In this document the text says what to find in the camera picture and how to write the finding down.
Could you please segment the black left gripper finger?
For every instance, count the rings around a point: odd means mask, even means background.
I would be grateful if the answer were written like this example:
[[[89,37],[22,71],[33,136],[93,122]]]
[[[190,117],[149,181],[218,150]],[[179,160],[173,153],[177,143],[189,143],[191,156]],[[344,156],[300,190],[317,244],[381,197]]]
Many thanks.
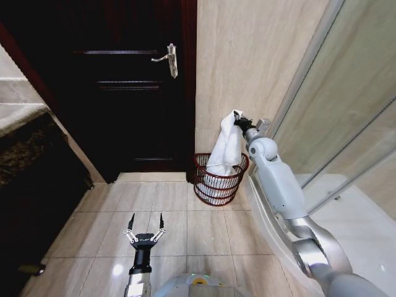
[[[135,214],[133,213],[131,219],[129,220],[129,222],[127,224],[127,229],[123,231],[123,234],[127,237],[127,239],[129,240],[130,243],[138,242],[137,236],[132,231],[133,224],[134,224],[134,217],[135,217]]]
[[[162,213],[160,214],[160,225],[158,231],[150,238],[151,242],[157,243],[158,240],[166,233],[165,222]]]

